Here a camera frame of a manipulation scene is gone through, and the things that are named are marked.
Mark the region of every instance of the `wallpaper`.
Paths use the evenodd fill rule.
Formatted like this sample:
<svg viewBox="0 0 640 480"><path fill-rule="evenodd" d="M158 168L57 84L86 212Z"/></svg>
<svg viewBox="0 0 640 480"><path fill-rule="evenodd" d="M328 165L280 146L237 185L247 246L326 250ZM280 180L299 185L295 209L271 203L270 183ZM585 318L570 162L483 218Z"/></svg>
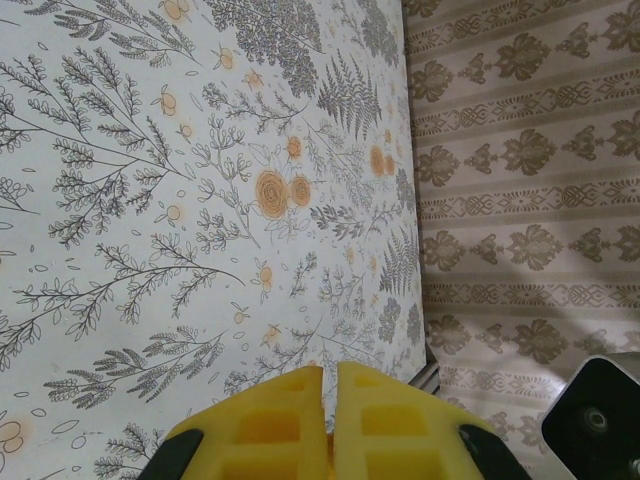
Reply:
<svg viewBox="0 0 640 480"><path fill-rule="evenodd" d="M442 396L534 465L578 365L640 350L640 1L403 3Z"/></svg>
<svg viewBox="0 0 640 480"><path fill-rule="evenodd" d="M136 478L304 365L332 428L338 361L424 366L399 2L0 5L3 477Z"/></svg>

